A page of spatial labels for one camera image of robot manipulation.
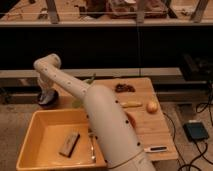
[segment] marker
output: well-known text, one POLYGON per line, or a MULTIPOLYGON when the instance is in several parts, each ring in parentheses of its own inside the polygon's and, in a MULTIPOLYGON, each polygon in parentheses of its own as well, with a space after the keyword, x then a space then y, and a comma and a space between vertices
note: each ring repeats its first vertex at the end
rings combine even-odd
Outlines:
POLYGON ((151 146, 144 148, 144 151, 147 153, 157 153, 157 152, 164 152, 167 151, 167 147, 165 146, 151 146))

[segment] brown object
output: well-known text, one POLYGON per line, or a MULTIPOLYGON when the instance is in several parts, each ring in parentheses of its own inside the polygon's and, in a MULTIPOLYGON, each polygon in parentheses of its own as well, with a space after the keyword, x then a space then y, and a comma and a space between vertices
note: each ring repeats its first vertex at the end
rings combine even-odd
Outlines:
POLYGON ((149 101, 146 104, 146 110, 147 110, 147 112, 154 114, 158 110, 158 104, 155 101, 149 101))
POLYGON ((69 134, 65 139, 63 145, 61 146, 59 154, 70 157, 79 137, 80 134, 78 132, 72 132, 71 134, 69 134))
MULTIPOLYGON (((136 18, 137 3, 128 4, 124 0, 117 3, 116 0, 108 0, 107 11, 111 18, 136 18)), ((166 18, 168 13, 167 6, 161 0, 146 1, 146 18, 166 18)))
POLYGON ((106 12, 106 0, 86 0, 87 15, 98 18, 106 12))
POLYGON ((119 83, 115 86, 115 92, 135 92, 135 88, 132 85, 119 83))

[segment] cable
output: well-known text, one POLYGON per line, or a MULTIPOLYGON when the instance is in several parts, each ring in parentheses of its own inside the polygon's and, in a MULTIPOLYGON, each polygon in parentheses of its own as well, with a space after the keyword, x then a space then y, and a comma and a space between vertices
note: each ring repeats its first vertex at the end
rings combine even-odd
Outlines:
POLYGON ((205 149, 203 152, 201 152, 198 156, 196 156, 194 159, 191 160, 191 162, 189 163, 189 168, 188 168, 188 171, 191 171, 191 165, 193 165, 193 163, 198 160, 199 158, 201 158, 208 150, 208 144, 205 143, 205 149))
MULTIPOLYGON (((198 144, 197 144, 197 143, 195 143, 195 145, 196 145, 196 147, 197 147, 197 149, 198 149, 199 153, 201 154, 202 152, 201 152, 201 150, 200 150, 200 148, 199 148, 198 144)), ((212 161, 210 161, 209 159, 207 159, 204 155, 202 155, 202 157, 203 157, 203 159, 204 159, 206 162, 208 162, 209 164, 213 165, 213 162, 212 162, 212 161)))
POLYGON ((208 96, 208 102, 197 104, 196 105, 196 112, 197 113, 201 113, 201 112, 203 112, 204 110, 206 110, 208 108, 210 121, 211 121, 211 124, 213 126, 213 117, 212 117, 212 112, 211 112, 211 106, 213 105, 212 104, 212 101, 213 101, 213 85, 212 85, 212 81, 207 82, 207 84, 209 84, 209 88, 210 88, 210 92, 209 92, 209 96, 208 96))
POLYGON ((199 167, 197 167, 197 166, 195 166, 195 165, 192 165, 192 164, 184 164, 184 165, 182 165, 182 166, 178 169, 178 171, 182 170, 184 167, 193 167, 193 168, 195 168, 195 169, 197 169, 197 170, 199 170, 199 171, 202 171, 199 167))
MULTIPOLYGON (((180 153, 180 151, 179 151, 179 149, 178 149, 178 147, 177 147, 177 145, 176 145, 176 143, 175 143, 175 137, 176 137, 176 127, 175 127, 175 123, 174 123, 174 121, 172 120, 172 118, 169 116, 169 115, 167 115, 165 112, 163 112, 163 114, 170 120, 170 122, 172 123, 172 126, 173 126, 173 141, 174 141, 174 145, 175 145, 175 147, 176 147, 176 150, 177 150, 177 152, 178 152, 178 155, 179 155, 179 157, 181 158, 181 160, 183 161, 183 163, 184 163, 184 165, 186 164, 186 162, 185 162, 185 160, 184 160, 184 158, 183 158, 183 156, 181 155, 181 153, 180 153)), ((181 162, 180 162, 180 160, 179 159, 177 159, 177 161, 178 161, 178 164, 179 164, 179 168, 181 168, 181 162)))

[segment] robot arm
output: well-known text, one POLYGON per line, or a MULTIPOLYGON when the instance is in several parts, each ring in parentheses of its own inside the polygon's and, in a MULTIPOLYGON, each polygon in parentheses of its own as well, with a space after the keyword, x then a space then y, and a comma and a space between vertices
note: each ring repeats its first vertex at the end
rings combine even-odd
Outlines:
POLYGON ((42 91, 50 89, 55 82, 83 101, 108 169, 155 171, 114 93, 103 85, 89 85, 60 71, 60 63, 55 54, 35 61, 39 84, 45 85, 42 91))

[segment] yellow plastic bin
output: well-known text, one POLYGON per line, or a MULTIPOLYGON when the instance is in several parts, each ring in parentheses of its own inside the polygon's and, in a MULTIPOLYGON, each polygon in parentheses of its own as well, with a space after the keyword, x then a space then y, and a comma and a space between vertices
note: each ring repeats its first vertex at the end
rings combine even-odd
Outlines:
POLYGON ((41 110, 33 114, 16 168, 18 171, 63 170, 104 167, 105 162, 95 141, 96 163, 91 160, 88 120, 83 109, 41 110), (59 149, 70 132, 80 133, 70 158, 59 149))

